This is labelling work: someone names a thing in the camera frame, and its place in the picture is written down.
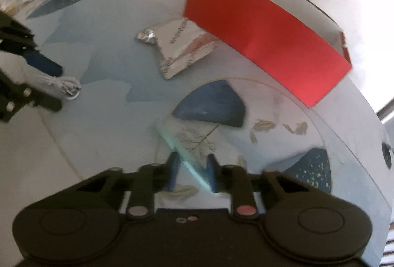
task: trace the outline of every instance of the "table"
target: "table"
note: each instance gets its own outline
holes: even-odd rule
[[[134,36],[140,29],[181,16],[185,0],[82,0],[25,20],[40,1],[18,17],[32,29],[42,53],[83,84],[78,99],[67,102],[62,111],[40,111],[80,178],[114,166],[128,172],[154,159],[164,161],[169,151],[158,147],[160,137],[152,127],[156,119],[164,118],[191,90],[209,81],[229,77],[258,80],[291,100],[317,128],[330,159],[332,194],[355,203],[370,216],[373,235],[363,258],[372,266],[379,264],[393,199],[393,173],[381,147],[388,137],[347,77],[308,109],[263,70],[221,44],[208,57],[165,81],[154,60],[154,49],[136,42]],[[34,70],[23,68],[34,83]],[[185,168],[179,182],[196,184]],[[180,206],[218,204],[215,196],[201,190]]]

